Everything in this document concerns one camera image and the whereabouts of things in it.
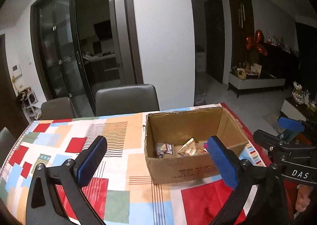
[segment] person's hand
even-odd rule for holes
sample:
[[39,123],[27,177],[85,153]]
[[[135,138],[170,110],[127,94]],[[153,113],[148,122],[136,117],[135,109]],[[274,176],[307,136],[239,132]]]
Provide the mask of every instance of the person's hand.
[[306,185],[300,185],[298,189],[297,201],[295,208],[299,212],[303,212],[306,210],[306,207],[310,203],[309,194],[313,190],[312,187]]

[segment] screw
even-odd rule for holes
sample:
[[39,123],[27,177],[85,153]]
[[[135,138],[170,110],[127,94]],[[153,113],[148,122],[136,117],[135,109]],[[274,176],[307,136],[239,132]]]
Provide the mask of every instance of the screw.
[[241,163],[242,163],[244,166],[249,166],[249,165],[251,165],[251,162],[250,162],[249,160],[247,160],[247,159],[242,159],[242,160],[241,160]]
[[68,159],[68,160],[67,160],[67,163],[66,163],[66,166],[72,165],[73,162],[74,162],[74,161],[73,161],[72,159]]
[[273,164],[272,164],[272,168],[273,168],[273,169],[278,169],[278,165],[277,165],[276,163],[273,163]]
[[36,169],[37,170],[41,170],[43,168],[43,163],[40,163],[36,166]]

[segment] small table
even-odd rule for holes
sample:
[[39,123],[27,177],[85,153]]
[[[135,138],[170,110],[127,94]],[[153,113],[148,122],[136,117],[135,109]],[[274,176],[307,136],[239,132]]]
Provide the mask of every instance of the small table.
[[284,89],[285,79],[245,79],[241,80],[234,74],[229,74],[228,90],[237,94],[237,98],[242,93],[259,92],[268,89]]
[[288,97],[284,100],[281,108],[281,114],[295,120],[306,121],[306,119],[309,119],[317,122],[317,114],[308,109],[305,104],[296,105],[293,97]]
[[[221,103],[178,110],[211,107],[227,108]],[[0,197],[4,204],[25,224],[26,201],[36,165],[59,166],[66,159],[75,159],[102,135],[107,138],[107,153],[90,184],[82,190],[107,225],[209,224],[229,197],[231,188],[225,186],[220,175],[154,185],[144,155],[147,114],[34,121],[16,142],[1,170]],[[250,131],[242,122],[240,125],[250,141],[240,158],[249,159],[254,165],[269,165],[261,147],[252,145]],[[70,220],[78,222],[60,186],[57,191]],[[250,194],[241,219],[248,213],[254,195]]]

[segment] finger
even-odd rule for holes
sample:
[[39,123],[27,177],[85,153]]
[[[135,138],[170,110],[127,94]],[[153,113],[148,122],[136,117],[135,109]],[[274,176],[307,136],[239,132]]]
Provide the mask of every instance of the finger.
[[310,199],[309,198],[305,198],[305,199],[298,198],[297,203],[306,208],[310,203]]
[[301,185],[301,187],[298,189],[298,193],[303,196],[303,198],[306,198],[309,196],[311,192],[311,187],[306,185]]
[[306,210],[306,207],[303,207],[301,204],[296,203],[295,209],[296,209],[296,211],[303,212]]

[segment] gray tile floor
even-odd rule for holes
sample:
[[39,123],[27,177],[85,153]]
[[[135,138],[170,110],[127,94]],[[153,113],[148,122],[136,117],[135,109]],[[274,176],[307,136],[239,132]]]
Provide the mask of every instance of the gray tile floor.
[[279,112],[284,99],[292,93],[290,89],[275,90],[244,94],[237,98],[233,91],[228,91],[226,84],[220,84],[206,73],[196,73],[195,95],[203,91],[205,92],[203,98],[207,104],[226,103],[252,133],[261,129],[276,136],[277,132],[263,117]]

